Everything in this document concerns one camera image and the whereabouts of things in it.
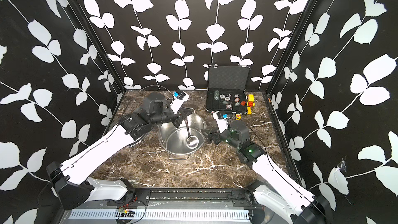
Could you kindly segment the long steel spoon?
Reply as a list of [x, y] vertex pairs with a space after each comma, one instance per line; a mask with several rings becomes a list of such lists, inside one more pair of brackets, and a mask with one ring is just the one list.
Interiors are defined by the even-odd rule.
[[185, 123], [186, 129], [187, 129], [187, 133], [188, 133], [188, 136], [186, 138], [186, 146], [188, 148], [190, 148], [190, 149], [195, 149], [199, 145], [199, 138], [196, 137], [196, 136], [191, 135], [190, 127], [189, 127], [188, 121], [186, 119], [184, 120], [184, 123]]

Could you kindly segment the stainless steel pot lid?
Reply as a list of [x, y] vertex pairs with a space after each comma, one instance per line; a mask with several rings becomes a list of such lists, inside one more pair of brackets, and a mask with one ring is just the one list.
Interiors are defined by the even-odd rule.
[[131, 113], [124, 116], [122, 126], [125, 128], [125, 134], [133, 138], [133, 142], [126, 147], [138, 145], [147, 135], [144, 126], [148, 123], [137, 113]]

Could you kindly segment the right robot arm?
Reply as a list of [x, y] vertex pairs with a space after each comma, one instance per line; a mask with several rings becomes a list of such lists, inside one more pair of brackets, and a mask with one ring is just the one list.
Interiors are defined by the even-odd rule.
[[251, 140], [243, 121], [221, 111], [214, 112], [213, 118], [218, 130], [201, 130], [208, 142], [234, 147], [239, 160], [266, 180], [266, 184], [253, 184], [247, 190], [252, 203], [267, 207], [288, 224], [332, 223], [330, 202], [314, 196], [279, 168], [267, 151]]

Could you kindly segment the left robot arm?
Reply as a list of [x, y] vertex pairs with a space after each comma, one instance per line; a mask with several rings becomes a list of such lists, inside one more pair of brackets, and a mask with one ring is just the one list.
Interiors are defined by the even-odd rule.
[[63, 209], [72, 210], [90, 201], [108, 200], [120, 206], [133, 202], [135, 188], [128, 180], [96, 180], [90, 174], [119, 150], [139, 143], [154, 126], [171, 123], [179, 127], [193, 113], [183, 107], [188, 99], [189, 95], [181, 90], [173, 92], [171, 102], [163, 94], [153, 92], [143, 99], [140, 107], [123, 115], [107, 134], [84, 151], [62, 163], [49, 164], [46, 170]]

